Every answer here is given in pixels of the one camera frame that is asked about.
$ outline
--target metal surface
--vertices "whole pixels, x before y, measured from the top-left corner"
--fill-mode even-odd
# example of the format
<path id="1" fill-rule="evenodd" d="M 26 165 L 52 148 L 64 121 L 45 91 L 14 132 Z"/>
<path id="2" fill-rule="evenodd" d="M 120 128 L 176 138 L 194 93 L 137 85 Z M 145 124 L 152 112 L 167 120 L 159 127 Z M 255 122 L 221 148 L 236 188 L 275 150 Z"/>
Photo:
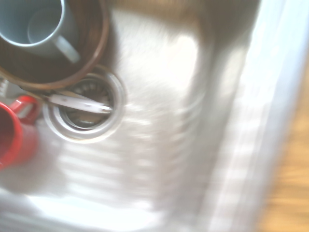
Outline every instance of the metal surface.
<path id="1" fill-rule="evenodd" d="M 90 140 L 39 118 L 37 156 L 0 173 L 0 231 L 252 231 L 308 44 L 308 1 L 277 4 L 110 1 L 122 116 Z"/>

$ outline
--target white mug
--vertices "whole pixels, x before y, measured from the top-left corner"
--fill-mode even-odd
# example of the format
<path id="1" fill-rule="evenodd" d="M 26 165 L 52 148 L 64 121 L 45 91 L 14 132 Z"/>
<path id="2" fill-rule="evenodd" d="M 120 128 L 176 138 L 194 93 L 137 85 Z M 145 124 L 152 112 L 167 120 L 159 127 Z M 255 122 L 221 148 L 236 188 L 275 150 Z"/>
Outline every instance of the white mug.
<path id="1" fill-rule="evenodd" d="M 0 0 L 0 36 L 41 57 L 80 59 L 78 27 L 66 0 Z"/>

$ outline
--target utensil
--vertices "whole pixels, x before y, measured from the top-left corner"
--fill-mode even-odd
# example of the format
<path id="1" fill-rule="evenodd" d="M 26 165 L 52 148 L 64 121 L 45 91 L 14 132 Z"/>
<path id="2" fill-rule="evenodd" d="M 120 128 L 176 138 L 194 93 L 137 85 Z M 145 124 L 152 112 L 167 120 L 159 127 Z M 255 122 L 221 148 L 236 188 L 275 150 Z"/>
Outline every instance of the utensil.
<path id="1" fill-rule="evenodd" d="M 91 72 L 100 60 L 108 39 L 106 2 L 66 0 L 66 3 L 79 29 L 79 41 L 75 48 L 80 61 L 72 65 L 64 56 L 58 59 L 39 57 L 0 37 L 1 76 L 27 90 L 45 90 L 72 85 Z"/>
<path id="2" fill-rule="evenodd" d="M 109 106 L 91 99 L 73 98 L 59 94 L 52 94 L 46 99 L 54 104 L 97 114 L 109 114 L 112 111 Z"/>
<path id="3" fill-rule="evenodd" d="M 17 114 L 30 105 L 27 115 L 19 118 Z M 38 138 L 33 123 L 39 112 L 39 103 L 30 96 L 21 96 L 10 106 L 0 102 L 0 170 L 34 154 Z"/>
<path id="4" fill-rule="evenodd" d="M 78 27 L 66 0 L 0 1 L 0 36 L 41 57 L 80 60 L 73 47 L 78 43 Z"/>

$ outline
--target sink drain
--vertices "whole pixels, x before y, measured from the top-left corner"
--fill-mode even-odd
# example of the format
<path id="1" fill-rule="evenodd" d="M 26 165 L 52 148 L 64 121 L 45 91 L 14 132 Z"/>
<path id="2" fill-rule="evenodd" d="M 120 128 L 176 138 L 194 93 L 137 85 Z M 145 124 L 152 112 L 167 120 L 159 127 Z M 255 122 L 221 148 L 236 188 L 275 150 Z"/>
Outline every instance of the sink drain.
<path id="1" fill-rule="evenodd" d="M 44 118 L 48 126 L 59 136 L 85 142 L 103 136 L 115 128 L 123 113 L 124 89 L 118 78 L 102 65 L 97 65 L 93 73 L 70 86 L 69 91 L 86 98 L 104 103 L 112 108 L 110 114 L 95 114 L 64 106 L 45 104 Z"/>
<path id="2" fill-rule="evenodd" d="M 71 86 L 69 90 L 114 108 L 112 91 L 108 83 L 102 79 L 85 78 Z M 104 123 L 111 116 L 111 114 L 95 114 L 63 106 L 60 107 L 60 114 L 68 125 L 82 130 L 93 129 Z"/>

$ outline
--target stainless steel sink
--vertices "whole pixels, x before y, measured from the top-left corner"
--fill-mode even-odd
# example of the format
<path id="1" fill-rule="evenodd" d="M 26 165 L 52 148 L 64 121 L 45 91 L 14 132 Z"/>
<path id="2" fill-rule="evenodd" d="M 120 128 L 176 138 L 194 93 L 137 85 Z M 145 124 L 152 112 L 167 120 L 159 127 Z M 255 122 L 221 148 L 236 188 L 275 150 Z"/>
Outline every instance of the stainless steel sink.
<path id="1" fill-rule="evenodd" d="M 251 231 L 307 52 L 309 2 L 113 0 L 123 114 L 0 173 L 0 231 Z"/>

